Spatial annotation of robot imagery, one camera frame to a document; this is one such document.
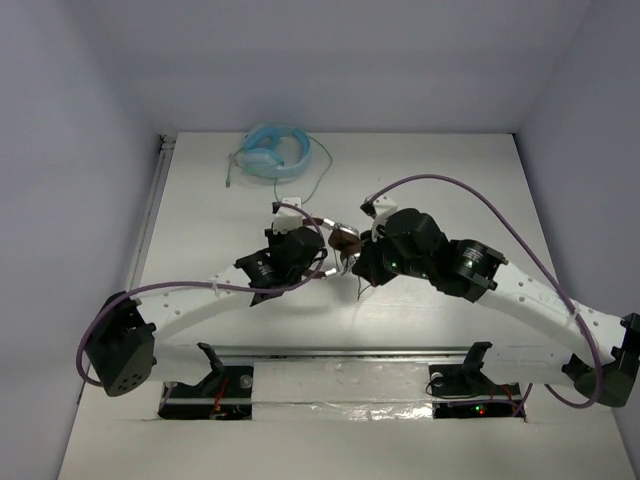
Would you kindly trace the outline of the brown silver headphones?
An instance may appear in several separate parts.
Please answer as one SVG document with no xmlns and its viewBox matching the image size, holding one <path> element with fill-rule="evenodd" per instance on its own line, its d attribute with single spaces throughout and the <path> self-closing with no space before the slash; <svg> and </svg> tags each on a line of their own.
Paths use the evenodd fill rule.
<svg viewBox="0 0 640 480">
<path fill-rule="evenodd" d="M 329 232 L 328 245 L 336 254 L 336 267 L 326 271 L 305 272 L 313 279 L 327 279 L 336 275 L 351 273 L 361 254 L 361 239 L 357 229 L 328 218 L 313 217 L 315 223 Z"/>
</svg>

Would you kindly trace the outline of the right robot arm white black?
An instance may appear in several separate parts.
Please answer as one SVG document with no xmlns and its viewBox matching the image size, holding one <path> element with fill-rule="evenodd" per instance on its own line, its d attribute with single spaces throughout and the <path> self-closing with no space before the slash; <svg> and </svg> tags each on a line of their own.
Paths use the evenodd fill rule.
<svg viewBox="0 0 640 480">
<path fill-rule="evenodd" d="M 600 312 L 526 274 L 495 249 L 451 240 L 428 214 L 366 202 L 354 275 L 373 286 L 398 276 L 428 281 L 438 292 L 494 310 L 543 334 L 552 345 L 499 346 L 478 341 L 460 367 L 463 384 L 483 393 L 495 383 L 571 386 L 600 404 L 626 405 L 639 372 L 639 317 Z"/>
</svg>

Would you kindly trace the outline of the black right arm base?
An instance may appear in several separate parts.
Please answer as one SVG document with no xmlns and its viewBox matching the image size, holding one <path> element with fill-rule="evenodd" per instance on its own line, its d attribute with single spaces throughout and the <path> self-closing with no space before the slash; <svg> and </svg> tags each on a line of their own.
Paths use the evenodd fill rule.
<svg viewBox="0 0 640 480">
<path fill-rule="evenodd" d="M 476 342 L 461 363 L 429 367 L 425 393 L 433 400 L 433 417 L 445 419 L 520 418 L 526 419 L 527 393 L 518 383 L 499 384 L 483 372 L 490 342 Z"/>
</svg>

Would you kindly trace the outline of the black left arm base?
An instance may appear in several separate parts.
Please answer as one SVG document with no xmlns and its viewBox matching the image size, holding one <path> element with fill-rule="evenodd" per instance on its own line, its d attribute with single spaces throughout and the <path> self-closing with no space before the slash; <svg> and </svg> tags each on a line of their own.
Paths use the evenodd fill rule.
<svg viewBox="0 0 640 480">
<path fill-rule="evenodd" d="M 225 365 L 213 347 L 199 342 L 209 371 L 198 383 L 169 382 L 158 407 L 163 420 L 251 420 L 254 366 Z"/>
</svg>

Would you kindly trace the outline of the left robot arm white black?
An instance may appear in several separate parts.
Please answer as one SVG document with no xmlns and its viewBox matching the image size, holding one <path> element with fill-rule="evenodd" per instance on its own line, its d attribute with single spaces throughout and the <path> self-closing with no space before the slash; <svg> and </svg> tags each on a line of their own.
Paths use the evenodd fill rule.
<svg viewBox="0 0 640 480">
<path fill-rule="evenodd" d="M 326 258 L 324 238 L 309 227 L 266 233 L 268 246 L 206 281 L 151 284 L 107 298 L 82 337 L 78 357 L 97 374 L 88 382 L 119 397 L 147 381 L 160 346 L 217 315 L 254 307 L 300 288 Z"/>
</svg>

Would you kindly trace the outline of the blue headphones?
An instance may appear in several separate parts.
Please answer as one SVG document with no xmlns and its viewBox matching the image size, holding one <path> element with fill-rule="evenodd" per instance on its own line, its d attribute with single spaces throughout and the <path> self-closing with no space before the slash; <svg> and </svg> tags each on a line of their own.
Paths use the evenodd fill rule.
<svg viewBox="0 0 640 480">
<path fill-rule="evenodd" d="M 283 139 L 293 139 L 300 147 L 300 158 L 287 164 L 277 151 Z M 239 166 L 254 176 L 267 180 L 297 178 L 308 168 L 312 157 L 311 139 L 298 128 L 280 124 L 258 124 L 242 140 Z"/>
</svg>

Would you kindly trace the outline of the aluminium table frame rail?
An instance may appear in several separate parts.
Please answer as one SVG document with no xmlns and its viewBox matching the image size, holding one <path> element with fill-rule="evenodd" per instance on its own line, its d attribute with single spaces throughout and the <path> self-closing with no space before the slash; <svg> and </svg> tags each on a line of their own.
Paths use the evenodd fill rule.
<svg viewBox="0 0 640 480">
<path fill-rule="evenodd" d="M 142 277 L 160 207 L 164 187 L 177 143 L 177 134 L 161 135 L 156 168 L 145 204 L 137 240 L 124 283 L 114 298 L 142 285 Z"/>
</svg>

